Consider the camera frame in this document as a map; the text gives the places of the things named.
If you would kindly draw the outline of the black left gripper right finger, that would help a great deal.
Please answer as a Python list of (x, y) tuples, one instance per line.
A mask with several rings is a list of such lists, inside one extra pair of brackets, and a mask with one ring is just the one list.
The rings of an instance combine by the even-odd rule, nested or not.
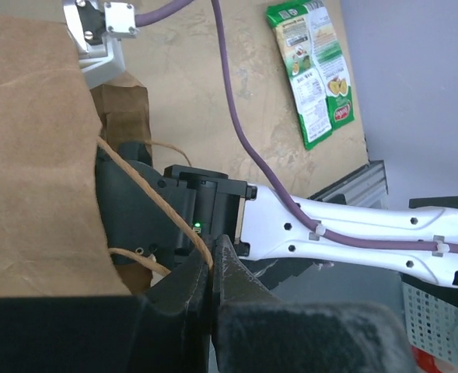
[(212, 247), (213, 344), (220, 372), (416, 372), (404, 328), (368, 302), (296, 304), (274, 296), (231, 239)]

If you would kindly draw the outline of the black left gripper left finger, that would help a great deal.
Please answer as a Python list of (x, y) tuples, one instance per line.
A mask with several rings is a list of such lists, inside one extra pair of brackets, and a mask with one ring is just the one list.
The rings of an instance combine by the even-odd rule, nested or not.
[(206, 372), (210, 301), (197, 250), (142, 295), (0, 298), (0, 372)]

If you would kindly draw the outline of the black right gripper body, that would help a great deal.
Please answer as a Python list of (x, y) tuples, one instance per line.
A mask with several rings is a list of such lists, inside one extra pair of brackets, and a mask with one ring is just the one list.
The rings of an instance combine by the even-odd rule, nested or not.
[[(170, 204), (186, 223), (193, 222), (196, 192), (184, 181), (162, 176), (152, 167), (152, 157), (138, 142), (119, 146), (126, 160)], [(194, 244), (101, 148), (96, 153), (96, 196), (110, 248), (121, 248), (144, 257), (154, 255), (172, 270), (189, 256)]]

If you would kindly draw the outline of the brown paper bag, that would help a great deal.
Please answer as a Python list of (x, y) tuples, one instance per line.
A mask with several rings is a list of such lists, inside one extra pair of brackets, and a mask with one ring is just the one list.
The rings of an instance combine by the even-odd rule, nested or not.
[(110, 258), (95, 190), (100, 130), (66, 27), (0, 15), (0, 298), (149, 287), (150, 260)]

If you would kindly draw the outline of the green white snack bag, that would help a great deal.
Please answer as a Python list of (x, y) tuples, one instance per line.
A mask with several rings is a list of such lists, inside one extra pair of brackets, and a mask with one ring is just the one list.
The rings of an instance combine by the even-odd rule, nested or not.
[(322, 1), (287, 1), (266, 9), (292, 90), (304, 147), (312, 149), (355, 119), (352, 83)]

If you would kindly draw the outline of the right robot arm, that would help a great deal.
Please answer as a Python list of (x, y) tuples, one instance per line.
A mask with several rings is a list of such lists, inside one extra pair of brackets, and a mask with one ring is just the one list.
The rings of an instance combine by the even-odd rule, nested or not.
[(458, 209), (381, 211), (259, 186), (241, 231), (247, 260), (299, 257), (395, 270), (458, 307)]

